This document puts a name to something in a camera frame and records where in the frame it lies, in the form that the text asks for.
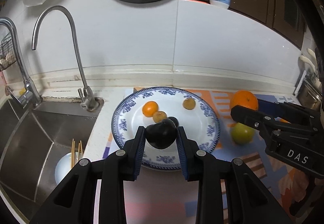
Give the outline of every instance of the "kitchen faucet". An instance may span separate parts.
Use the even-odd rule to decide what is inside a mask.
[[[81,62],[81,58],[80,58],[80,52],[79,52],[79,46],[78,46],[78,41],[77,41],[77,31],[76,31],[76,26],[74,24],[74,20],[72,18],[72,15],[70,14],[70,12],[63,6],[61,5],[54,5],[51,6],[49,8],[47,8],[45,11],[43,11],[43,13],[38,17],[35,27],[34,27],[34,31],[33,31],[33,37],[32,37],[32,44],[31,44],[31,49],[32,50],[36,50],[37,47],[37,40],[38,40],[38,32],[39,32],[39,28],[41,26],[41,23],[43,21],[43,19],[45,18],[45,16],[53,10],[58,10],[61,11],[62,13],[64,13],[66,15],[66,17],[69,20],[70,26],[71,26],[71,31],[72,31],[72,39],[73,39],[73,45],[74,45],[74,51],[76,53],[76,57],[77,57],[77,63],[78,63],[78,67],[79,67],[79,71],[80,71],[80,75],[81,75],[81,79],[83,82],[83,94],[82,94],[82,90],[78,89],[80,98],[81,98],[81,107],[83,109],[87,109],[87,110],[94,110],[99,106],[99,103],[96,102],[94,96],[93,96],[93,92],[91,90],[91,88],[88,86],[86,79],[85,79],[85,75],[83,72],[83,67],[82,67],[82,62]]]
[[[14,22],[8,18],[8,17],[0,17],[0,25],[4,25],[7,27],[11,34],[11,39],[12,39],[12,45],[14,48],[15,56],[17,59],[18,66],[20,68],[20,73],[24,79],[24,85],[25,85],[25,93],[21,95],[19,98],[17,98],[11,91],[11,89],[8,87],[6,91],[11,95],[11,97],[15,100],[15,102],[20,105],[22,108],[25,108],[27,104],[32,101],[34,106],[37,106],[39,103],[41,103],[42,98],[40,97],[36,86],[31,79],[31,77],[28,74],[28,71],[25,66],[24,59],[21,54],[21,49],[19,46],[19,41],[18,41],[18,35],[17,35],[17,29],[14,24]]]

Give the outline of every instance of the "orange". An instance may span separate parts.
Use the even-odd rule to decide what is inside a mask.
[[[229,108],[232,109],[236,105],[240,105],[252,110],[257,110],[259,108],[257,97],[254,96],[252,92],[247,90],[239,90],[234,93],[231,101],[229,102]]]
[[[155,101],[148,101],[144,104],[142,112],[146,117],[152,117],[159,110],[159,106]]]

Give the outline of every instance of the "tiled wall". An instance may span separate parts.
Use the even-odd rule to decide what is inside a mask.
[[[300,50],[243,15],[187,0],[135,5],[117,0],[46,0],[26,8],[9,0],[0,16],[16,24],[30,74],[77,68],[67,19],[59,11],[43,21],[31,51],[34,24],[51,5],[72,14],[84,67],[161,65],[217,74],[228,70],[296,83]],[[7,79],[19,73],[12,67]]]

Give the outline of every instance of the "faucet handle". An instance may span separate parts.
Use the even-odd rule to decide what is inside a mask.
[[[80,103],[81,108],[87,110],[88,107],[89,107],[89,104],[90,104],[89,99],[84,98],[83,93],[82,93],[82,89],[78,89],[78,93],[79,93],[79,96],[81,98],[81,103]]]
[[[33,97],[33,93],[29,90],[26,90],[23,95],[21,95],[19,98],[17,98],[13,93],[12,89],[9,86],[5,87],[5,94],[10,95],[12,99],[22,108],[25,108],[27,106],[27,103],[31,100]]]

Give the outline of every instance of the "wire basket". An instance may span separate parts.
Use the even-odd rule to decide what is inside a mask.
[[[1,41],[0,48],[0,71],[3,71],[15,63],[16,56],[10,34],[7,34]]]

